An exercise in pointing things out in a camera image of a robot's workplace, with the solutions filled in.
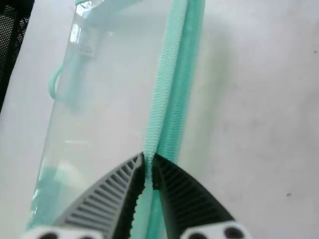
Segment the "black mesh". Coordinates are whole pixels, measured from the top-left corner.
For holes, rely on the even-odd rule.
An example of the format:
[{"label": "black mesh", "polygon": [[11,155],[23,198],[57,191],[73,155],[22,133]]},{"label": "black mesh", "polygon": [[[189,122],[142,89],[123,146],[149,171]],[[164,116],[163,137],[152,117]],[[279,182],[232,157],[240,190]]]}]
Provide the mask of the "black mesh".
[{"label": "black mesh", "polygon": [[34,0],[0,0],[0,111]]}]

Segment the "white table surface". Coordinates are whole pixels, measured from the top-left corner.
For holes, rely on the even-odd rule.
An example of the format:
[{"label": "white table surface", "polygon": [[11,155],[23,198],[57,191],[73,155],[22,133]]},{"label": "white table surface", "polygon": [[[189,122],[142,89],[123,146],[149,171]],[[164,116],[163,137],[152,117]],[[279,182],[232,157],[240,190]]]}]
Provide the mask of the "white table surface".
[{"label": "white table surface", "polygon": [[[0,115],[2,238],[18,238],[28,220],[53,105],[47,79],[63,59],[74,9],[73,0],[35,1],[11,76]],[[210,149],[202,181],[256,238],[319,236],[318,9],[317,0],[206,3],[201,66],[217,66],[212,75],[231,87],[214,111],[221,117],[199,115],[196,104],[216,99],[195,82],[202,97],[187,125],[205,118],[214,137],[189,131],[184,140],[208,143],[181,156]]]}]

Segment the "clear plastic pouch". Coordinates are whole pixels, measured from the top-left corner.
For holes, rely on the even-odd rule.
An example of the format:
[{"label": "clear plastic pouch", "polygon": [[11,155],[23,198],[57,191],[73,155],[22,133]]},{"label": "clear plastic pouch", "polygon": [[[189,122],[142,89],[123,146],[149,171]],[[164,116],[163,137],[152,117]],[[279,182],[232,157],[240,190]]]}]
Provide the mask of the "clear plastic pouch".
[{"label": "clear plastic pouch", "polygon": [[169,0],[77,5],[28,227],[143,150]]}]

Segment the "gray plastic jaw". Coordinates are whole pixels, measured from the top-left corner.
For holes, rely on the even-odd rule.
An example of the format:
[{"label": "gray plastic jaw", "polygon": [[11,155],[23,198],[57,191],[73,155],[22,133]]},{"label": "gray plastic jaw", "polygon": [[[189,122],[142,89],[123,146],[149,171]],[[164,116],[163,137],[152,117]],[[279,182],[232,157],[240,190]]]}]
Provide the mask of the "gray plastic jaw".
[{"label": "gray plastic jaw", "polygon": [[140,153],[91,186],[54,225],[98,230],[104,239],[129,238],[136,200],[144,183],[144,155]]}]

